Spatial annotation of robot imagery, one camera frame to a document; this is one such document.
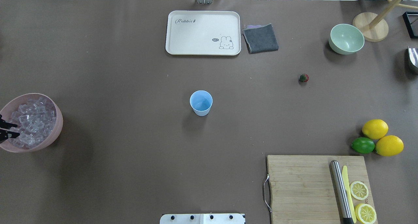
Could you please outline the pile of clear ice cubes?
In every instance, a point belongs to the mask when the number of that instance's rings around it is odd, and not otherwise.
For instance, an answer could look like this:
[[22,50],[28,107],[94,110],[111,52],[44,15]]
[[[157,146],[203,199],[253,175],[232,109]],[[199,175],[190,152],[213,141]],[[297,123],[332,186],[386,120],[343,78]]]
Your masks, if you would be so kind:
[[56,109],[47,97],[28,99],[12,112],[9,121],[18,125],[11,130],[20,133],[20,136],[9,138],[8,141],[17,148],[32,149],[52,132],[57,121]]

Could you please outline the light blue plastic cup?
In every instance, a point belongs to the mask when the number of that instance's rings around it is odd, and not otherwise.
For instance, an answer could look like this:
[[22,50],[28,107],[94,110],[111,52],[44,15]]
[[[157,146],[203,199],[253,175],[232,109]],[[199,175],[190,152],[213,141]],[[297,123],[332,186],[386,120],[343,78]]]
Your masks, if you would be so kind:
[[190,105],[194,113],[198,116],[206,116],[213,104],[213,97],[204,90],[198,90],[190,96]]

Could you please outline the steel ice scoop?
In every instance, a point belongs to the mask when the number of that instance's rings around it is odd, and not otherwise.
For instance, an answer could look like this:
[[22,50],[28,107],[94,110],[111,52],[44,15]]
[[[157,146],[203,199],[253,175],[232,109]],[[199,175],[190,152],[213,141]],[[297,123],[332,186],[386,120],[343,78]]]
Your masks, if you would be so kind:
[[418,75],[418,50],[414,47],[408,47],[408,67],[410,72]]

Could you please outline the pink bowl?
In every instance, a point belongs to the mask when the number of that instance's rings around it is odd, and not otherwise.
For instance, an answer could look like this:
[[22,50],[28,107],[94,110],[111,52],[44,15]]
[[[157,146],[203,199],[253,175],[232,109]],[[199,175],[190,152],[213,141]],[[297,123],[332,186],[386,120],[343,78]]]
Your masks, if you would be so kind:
[[39,151],[51,145],[63,126],[63,115],[57,104],[48,96],[28,93],[10,101],[1,110],[1,122],[16,125],[11,132],[16,138],[1,137],[1,148],[13,153]]

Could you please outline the cream rabbit tray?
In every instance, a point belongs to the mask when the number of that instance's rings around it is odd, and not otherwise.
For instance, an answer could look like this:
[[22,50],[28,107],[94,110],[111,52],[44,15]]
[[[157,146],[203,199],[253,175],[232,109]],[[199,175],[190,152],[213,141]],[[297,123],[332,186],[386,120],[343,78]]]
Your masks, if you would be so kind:
[[238,55],[241,52],[239,14],[172,11],[168,15],[165,49],[171,55]]

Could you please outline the dark grey folded cloth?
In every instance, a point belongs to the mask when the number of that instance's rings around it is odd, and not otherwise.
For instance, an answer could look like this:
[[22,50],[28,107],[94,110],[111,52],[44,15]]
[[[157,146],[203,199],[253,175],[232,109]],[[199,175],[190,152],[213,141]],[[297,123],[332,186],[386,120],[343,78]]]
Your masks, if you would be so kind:
[[248,25],[242,32],[251,54],[279,49],[272,24]]

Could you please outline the wooden cutting board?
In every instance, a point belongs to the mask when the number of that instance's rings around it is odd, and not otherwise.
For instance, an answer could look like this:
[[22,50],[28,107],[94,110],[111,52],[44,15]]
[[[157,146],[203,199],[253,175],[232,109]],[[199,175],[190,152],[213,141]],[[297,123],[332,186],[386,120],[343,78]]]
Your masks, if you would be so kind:
[[272,224],[342,224],[330,162],[347,166],[349,182],[370,188],[363,156],[268,155]]

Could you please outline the small red strawberry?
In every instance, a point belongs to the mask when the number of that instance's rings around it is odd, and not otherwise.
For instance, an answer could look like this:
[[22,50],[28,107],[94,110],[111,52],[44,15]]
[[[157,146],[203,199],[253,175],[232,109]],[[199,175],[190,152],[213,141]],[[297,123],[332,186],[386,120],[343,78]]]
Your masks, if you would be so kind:
[[301,82],[301,83],[306,83],[306,82],[308,82],[308,81],[309,81],[309,75],[308,75],[308,74],[306,74],[306,73],[301,74],[301,75],[299,76],[298,81],[299,81],[299,82]]

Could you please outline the mint green bowl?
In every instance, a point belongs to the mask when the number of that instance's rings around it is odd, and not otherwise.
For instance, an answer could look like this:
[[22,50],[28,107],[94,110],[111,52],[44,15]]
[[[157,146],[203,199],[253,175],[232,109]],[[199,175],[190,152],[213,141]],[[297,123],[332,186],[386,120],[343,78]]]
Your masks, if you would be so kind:
[[355,26],[338,24],[331,29],[328,42],[334,52],[350,55],[363,48],[365,39]]

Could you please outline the lemon slice upper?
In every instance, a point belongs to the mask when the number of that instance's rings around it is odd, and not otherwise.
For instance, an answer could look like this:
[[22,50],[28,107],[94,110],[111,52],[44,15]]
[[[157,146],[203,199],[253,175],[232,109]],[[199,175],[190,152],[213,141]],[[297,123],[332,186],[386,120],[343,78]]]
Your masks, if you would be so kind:
[[364,182],[354,181],[349,185],[351,196],[357,200],[366,200],[369,196],[369,189]]

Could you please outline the lemon slice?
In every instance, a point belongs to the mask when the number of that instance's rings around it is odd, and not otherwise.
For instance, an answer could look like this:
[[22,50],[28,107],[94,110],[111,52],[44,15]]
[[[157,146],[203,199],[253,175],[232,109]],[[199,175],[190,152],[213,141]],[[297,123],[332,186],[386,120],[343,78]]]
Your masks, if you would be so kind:
[[367,203],[357,204],[354,213],[358,221],[362,224],[374,224],[377,220],[377,214],[373,206]]
[[351,196],[357,200],[366,200],[369,196],[369,189],[364,182],[354,181],[349,185]]

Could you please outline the green lime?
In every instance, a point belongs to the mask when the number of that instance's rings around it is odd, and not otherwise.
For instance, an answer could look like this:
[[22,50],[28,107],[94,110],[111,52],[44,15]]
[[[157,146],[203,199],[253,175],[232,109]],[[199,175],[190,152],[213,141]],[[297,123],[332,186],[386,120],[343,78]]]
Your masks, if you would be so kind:
[[375,142],[367,137],[358,137],[351,143],[351,148],[360,154],[368,154],[375,150]]

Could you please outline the lemon slice lower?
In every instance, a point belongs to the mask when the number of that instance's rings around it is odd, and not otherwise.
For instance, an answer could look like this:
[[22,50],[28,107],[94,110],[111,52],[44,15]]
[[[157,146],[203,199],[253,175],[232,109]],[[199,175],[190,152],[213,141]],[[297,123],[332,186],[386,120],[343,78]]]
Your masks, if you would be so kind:
[[377,214],[373,206],[367,203],[357,204],[354,213],[358,221],[362,224],[374,224],[377,220]]

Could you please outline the yellow lemon rear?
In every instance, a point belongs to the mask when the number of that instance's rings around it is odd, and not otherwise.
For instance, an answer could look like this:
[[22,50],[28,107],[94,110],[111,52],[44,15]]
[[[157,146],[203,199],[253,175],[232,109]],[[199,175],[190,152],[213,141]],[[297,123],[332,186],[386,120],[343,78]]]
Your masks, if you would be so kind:
[[367,121],[362,127],[362,133],[367,138],[378,140],[388,133],[388,124],[381,119]]

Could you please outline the yellow lemon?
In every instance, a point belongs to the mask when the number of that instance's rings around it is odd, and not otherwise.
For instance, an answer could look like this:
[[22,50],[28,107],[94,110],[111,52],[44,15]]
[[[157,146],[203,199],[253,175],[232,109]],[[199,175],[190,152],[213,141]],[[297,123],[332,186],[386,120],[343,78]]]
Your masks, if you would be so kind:
[[388,133],[388,124],[381,119],[367,121],[362,127],[362,133],[367,138],[378,140]]
[[379,139],[375,145],[375,151],[381,156],[394,156],[404,149],[403,141],[395,135],[387,135]]

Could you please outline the wooden mug tree stand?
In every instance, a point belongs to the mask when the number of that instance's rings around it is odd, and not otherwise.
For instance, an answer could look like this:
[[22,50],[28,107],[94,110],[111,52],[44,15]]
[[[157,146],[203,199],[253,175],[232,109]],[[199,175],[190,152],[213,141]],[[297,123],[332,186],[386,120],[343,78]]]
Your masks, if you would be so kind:
[[385,9],[375,14],[372,12],[363,12],[354,17],[353,26],[355,26],[363,34],[363,37],[367,41],[378,42],[384,40],[389,33],[388,23],[385,21],[385,17],[395,8],[403,7],[408,9],[417,10],[417,6],[402,4],[403,0],[387,0],[388,5]]

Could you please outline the yellow lemon front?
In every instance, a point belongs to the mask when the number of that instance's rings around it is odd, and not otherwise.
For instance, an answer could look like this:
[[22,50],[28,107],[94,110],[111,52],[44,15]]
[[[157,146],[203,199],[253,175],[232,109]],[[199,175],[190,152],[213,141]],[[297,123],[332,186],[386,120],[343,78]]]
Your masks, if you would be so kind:
[[381,156],[394,156],[404,149],[403,141],[395,135],[387,135],[379,139],[375,145],[375,151]]

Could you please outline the black rectangular tray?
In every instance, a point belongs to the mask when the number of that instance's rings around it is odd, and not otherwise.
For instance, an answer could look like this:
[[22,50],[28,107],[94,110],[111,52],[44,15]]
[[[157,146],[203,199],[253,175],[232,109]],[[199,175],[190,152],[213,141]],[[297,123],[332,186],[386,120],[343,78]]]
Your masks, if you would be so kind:
[[417,39],[418,38],[418,13],[407,11],[402,15],[402,17],[405,22],[409,37],[412,39]]

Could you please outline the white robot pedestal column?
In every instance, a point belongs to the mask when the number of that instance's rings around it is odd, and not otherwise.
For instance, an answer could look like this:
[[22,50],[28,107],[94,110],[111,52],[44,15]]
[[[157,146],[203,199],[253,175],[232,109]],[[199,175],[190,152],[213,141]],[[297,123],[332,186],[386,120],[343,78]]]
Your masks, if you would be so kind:
[[206,214],[165,214],[160,224],[245,224],[245,214],[206,213]]

